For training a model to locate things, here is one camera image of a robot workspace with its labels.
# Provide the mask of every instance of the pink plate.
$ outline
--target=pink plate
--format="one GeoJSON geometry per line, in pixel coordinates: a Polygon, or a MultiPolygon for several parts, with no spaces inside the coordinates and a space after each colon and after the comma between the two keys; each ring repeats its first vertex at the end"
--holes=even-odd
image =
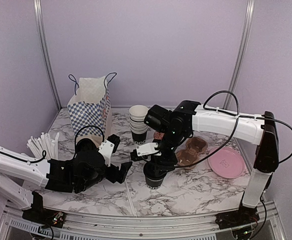
{"type": "Polygon", "coordinates": [[[240,177],[246,166],[241,155],[230,147],[220,149],[208,158],[208,162],[215,174],[226,179],[235,179],[240,177]]]}

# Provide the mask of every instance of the bag handle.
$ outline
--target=bag handle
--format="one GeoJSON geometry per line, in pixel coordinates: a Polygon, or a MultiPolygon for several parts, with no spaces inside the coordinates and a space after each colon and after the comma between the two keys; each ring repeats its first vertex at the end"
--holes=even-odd
{"type": "Polygon", "coordinates": [[[114,74],[114,76],[111,78],[111,80],[108,82],[108,84],[110,84],[110,82],[114,79],[114,77],[116,77],[116,75],[117,75],[117,73],[116,72],[111,72],[111,73],[109,73],[106,77],[105,77],[105,80],[104,80],[104,86],[105,86],[105,89],[107,90],[107,87],[106,87],[106,80],[107,80],[107,77],[109,76],[109,75],[112,75],[112,74],[114,74]]]}
{"type": "Polygon", "coordinates": [[[77,79],[75,78],[75,76],[73,75],[73,74],[69,74],[68,75],[68,78],[72,81],[72,82],[74,82],[75,83],[75,95],[77,95],[77,93],[76,93],[76,86],[79,88],[79,84],[78,84],[78,82],[77,82],[77,79]]]}

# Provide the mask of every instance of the blue and white checkered pattern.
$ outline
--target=blue and white checkered pattern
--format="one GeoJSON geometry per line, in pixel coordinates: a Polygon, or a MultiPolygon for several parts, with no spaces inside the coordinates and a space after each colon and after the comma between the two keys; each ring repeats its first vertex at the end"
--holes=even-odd
{"type": "MultiPolygon", "coordinates": [[[[104,134],[106,132],[106,120],[110,110],[110,97],[107,89],[105,96],[99,103],[85,103],[83,101],[69,104],[68,112],[71,125],[76,134],[81,128],[87,125],[95,125],[100,127],[104,134]]],[[[94,135],[101,137],[101,132],[94,128],[88,127],[82,130],[78,136],[94,135]]]]}

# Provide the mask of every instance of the marble tabletop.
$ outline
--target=marble tabletop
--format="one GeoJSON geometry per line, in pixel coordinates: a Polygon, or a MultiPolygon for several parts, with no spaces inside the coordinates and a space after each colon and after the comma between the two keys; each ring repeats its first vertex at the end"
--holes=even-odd
{"type": "MultiPolygon", "coordinates": [[[[129,129],[128,109],[113,108],[112,116],[112,133],[117,134],[121,142],[111,161],[120,166],[130,160],[130,152],[136,145],[129,129]]],[[[58,132],[58,158],[69,160],[74,152],[74,133],[67,109],[60,111],[49,131],[52,137],[58,132]]],[[[153,133],[152,129],[148,130],[146,142],[152,141],[153,133]]],[[[196,132],[195,136],[208,143],[201,158],[226,139],[224,135],[209,132],[196,132]]],[[[228,147],[239,152],[233,140],[228,147]]],[[[43,196],[45,207],[110,216],[152,217],[202,214],[236,208],[249,181],[247,169],[239,178],[225,179],[212,172],[208,162],[203,161],[192,170],[178,168],[168,173],[159,189],[150,189],[146,186],[143,166],[142,161],[134,162],[123,184],[112,184],[104,179],[79,194],[49,191],[29,182],[23,186],[37,190],[43,196]]]]}

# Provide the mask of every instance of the gift bag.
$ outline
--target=gift bag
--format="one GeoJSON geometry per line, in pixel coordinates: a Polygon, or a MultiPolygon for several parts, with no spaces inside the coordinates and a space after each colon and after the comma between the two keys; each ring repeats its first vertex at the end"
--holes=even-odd
{"type": "MultiPolygon", "coordinates": [[[[102,129],[105,139],[110,135],[112,112],[108,84],[117,73],[112,72],[101,78],[81,77],[79,82],[70,74],[68,77],[75,83],[75,94],[70,99],[67,108],[75,135],[88,125],[102,129]]],[[[102,142],[102,134],[95,127],[87,127],[78,134],[77,141],[82,138],[91,139],[98,147],[102,142]]]]}

